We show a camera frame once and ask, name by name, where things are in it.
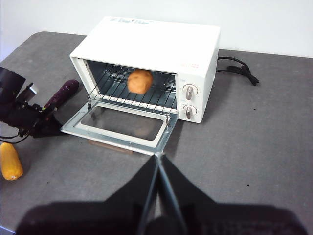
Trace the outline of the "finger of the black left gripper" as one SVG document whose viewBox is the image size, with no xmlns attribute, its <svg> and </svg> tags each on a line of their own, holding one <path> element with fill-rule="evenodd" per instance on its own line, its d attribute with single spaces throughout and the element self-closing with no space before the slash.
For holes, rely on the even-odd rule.
<svg viewBox="0 0 313 235">
<path fill-rule="evenodd" d="M 39 126 L 42 129 L 60 129 L 61 123 L 54 115 L 48 115 L 39 122 Z"/>
<path fill-rule="evenodd" d="M 53 137 L 60 136 L 61 131 L 58 128 L 39 128 L 34 129 L 31 132 L 31 136 L 34 138 L 44 138 L 44 137 Z"/>
</svg>

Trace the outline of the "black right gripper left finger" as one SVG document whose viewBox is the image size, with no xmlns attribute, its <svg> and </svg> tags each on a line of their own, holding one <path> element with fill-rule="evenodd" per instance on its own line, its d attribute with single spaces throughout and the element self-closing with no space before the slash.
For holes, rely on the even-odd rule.
<svg viewBox="0 0 313 235">
<path fill-rule="evenodd" d="M 157 158 L 105 201 L 53 202 L 30 209 L 18 235 L 135 235 L 144 228 L 156 197 Z"/>
</svg>

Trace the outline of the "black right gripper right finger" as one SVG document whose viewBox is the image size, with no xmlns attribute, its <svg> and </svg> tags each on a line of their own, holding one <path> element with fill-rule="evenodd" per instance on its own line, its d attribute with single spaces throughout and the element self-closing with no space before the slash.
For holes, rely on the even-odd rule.
<svg viewBox="0 0 313 235">
<path fill-rule="evenodd" d="M 290 210 L 271 205 L 219 203 L 192 184 L 166 157 L 160 178 L 170 213 L 186 235 L 306 235 Z"/>
</svg>

